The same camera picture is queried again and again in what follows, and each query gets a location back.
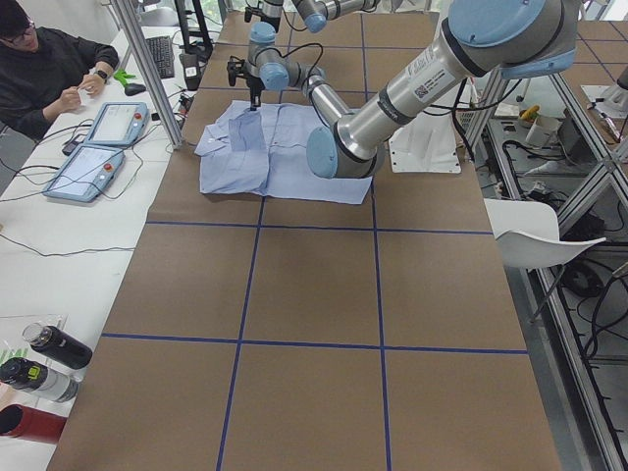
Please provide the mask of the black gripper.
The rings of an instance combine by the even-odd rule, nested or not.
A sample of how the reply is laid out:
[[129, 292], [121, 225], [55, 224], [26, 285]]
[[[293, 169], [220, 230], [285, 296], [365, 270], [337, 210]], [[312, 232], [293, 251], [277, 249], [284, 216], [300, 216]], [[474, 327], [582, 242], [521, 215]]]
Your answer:
[[261, 78], [249, 76], [247, 86], [250, 93], [250, 110], [256, 111], [261, 106], [261, 96], [262, 92], [265, 90], [265, 85]]

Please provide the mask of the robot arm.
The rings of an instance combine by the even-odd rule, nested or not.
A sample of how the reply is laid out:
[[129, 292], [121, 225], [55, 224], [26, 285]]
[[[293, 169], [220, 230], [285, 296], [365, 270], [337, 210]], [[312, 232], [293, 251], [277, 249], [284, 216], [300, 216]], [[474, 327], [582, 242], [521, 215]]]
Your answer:
[[454, 1], [436, 39], [359, 110], [350, 110], [319, 69], [282, 57], [276, 29], [249, 33], [245, 70], [264, 88], [302, 90], [323, 125], [310, 133], [306, 159], [324, 179], [364, 179], [381, 167], [380, 149], [398, 129], [462, 82], [500, 69], [504, 79], [568, 69], [576, 52], [577, 1]]
[[[281, 0], [258, 1], [253, 7], [247, 6], [245, 20], [249, 22], [253, 16], [257, 16], [263, 23], [271, 25], [275, 32], [278, 32], [284, 4], [285, 2]], [[328, 22], [351, 13], [372, 13], [379, 4], [377, 0], [292, 1], [296, 12], [310, 32], [319, 32]]]

